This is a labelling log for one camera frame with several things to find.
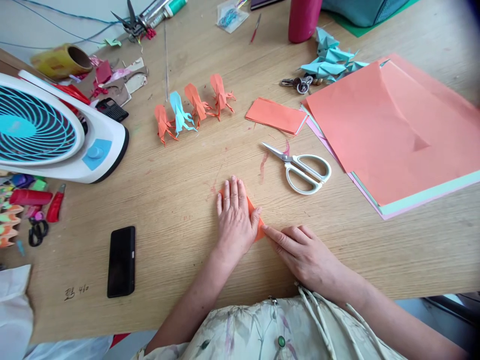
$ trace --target stack of paper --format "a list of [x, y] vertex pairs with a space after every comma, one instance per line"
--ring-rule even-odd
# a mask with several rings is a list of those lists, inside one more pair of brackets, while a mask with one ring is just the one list
[[396, 54], [304, 105], [308, 125], [384, 219], [480, 181], [480, 112]]
[[263, 97], [255, 100], [245, 115], [248, 120], [277, 128], [292, 135], [298, 135], [307, 117], [303, 111], [280, 105]]

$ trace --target wooden table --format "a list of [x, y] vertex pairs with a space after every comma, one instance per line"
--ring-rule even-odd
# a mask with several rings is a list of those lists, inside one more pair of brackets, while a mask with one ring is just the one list
[[[220, 73], [225, 89], [237, 98], [231, 102], [235, 114], [224, 111], [221, 122], [209, 118], [198, 133], [184, 131], [179, 142], [169, 139], [163, 147], [154, 118], [155, 105], [166, 98], [164, 30], [159, 26], [157, 36], [143, 42], [150, 76], [125, 107], [130, 116], [123, 124], [131, 138], [117, 170], [99, 184], [68, 183], [61, 222], [51, 226], [41, 246], [26, 246], [26, 257], [20, 258], [15, 248], [0, 251], [0, 260], [9, 266], [33, 264], [31, 341], [158, 328], [216, 242], [214, 194], [232, 174], [244, 180], [252, 202], [263, 206], [267, 224], [277, 229], [308, 225], [342, 262], [394, 299], [478, 290], [480, 184], [383, 221], [307, 126], [292, 137], [244, 118], [257, 97], [293, 108], [304, 98], [278, 85], [316, 56], [313, 38], [288, 42], [289, 2], [261, 10], [251, 45], [259, 12], [227, 34], [215, 26], [218, 2], [189, 2], [167, 21], [169, 87], [186, 100], [184, 87], [192, 82], [209, 99], [210, 75]], [[361, 38], [326, 14], [319, 25], [343, 50], [360, 50], [356, 60], [371, 62], [396, 52], [478, 104], [479, 42], [460, 3], [422, 0]], [[99, 56], [128, 64], [140, 51], [126, 42]], [[331, 179], [316, 195], [293, 192], [283, 164], [273, 157], [264, 165], [262, 181], [265, 149], [260, 142], [283, 149], [286, 140], [294, 154], [318, 154], [332, 165]], [[52, 181], [51, 188], [57, 184]], [[108, 299], [110, 233], [129, 225], [137, 231], [135, 291]], [[259, 241], [235, 269], [217, 305], [294, 296], [293, 282], [268, 242]], [[81, 292], [83, 286], [88, 290]], [[65, 300], [69, 288], [75, 296]]]

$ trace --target tape roll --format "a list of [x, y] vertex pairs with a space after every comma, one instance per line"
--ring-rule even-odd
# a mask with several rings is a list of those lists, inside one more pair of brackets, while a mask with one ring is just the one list
[[34, 55], [30, 61], [35, 69], [54, 80], [92, 70], [89, 56], [78, 46], [69, 43]]

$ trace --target black smartphone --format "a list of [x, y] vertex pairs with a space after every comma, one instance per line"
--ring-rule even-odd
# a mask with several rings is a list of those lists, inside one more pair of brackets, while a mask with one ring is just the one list
[[110, 237], [106, 296], [118, 298], [135, 290], [135, 226], [115, 230]]

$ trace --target hand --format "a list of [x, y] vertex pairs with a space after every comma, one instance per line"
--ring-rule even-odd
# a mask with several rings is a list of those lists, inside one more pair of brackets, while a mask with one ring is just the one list
[[225, 181], [223, 198], [221, 194], [217, 196], [216, 210], [218, 243], [215, 249], [235, 266], [257, 237], [262, 208], [256, 208], [251, 216], [249, 215], [245, 185], [242, 180], [232, 175], [230, 181]]
[[281, 232], [263, 226], [270, 244], [295, 277], [309, 290], [344, 305], [360, 299], [366, 282], [342, 264], [306, 226], [291, 226]]

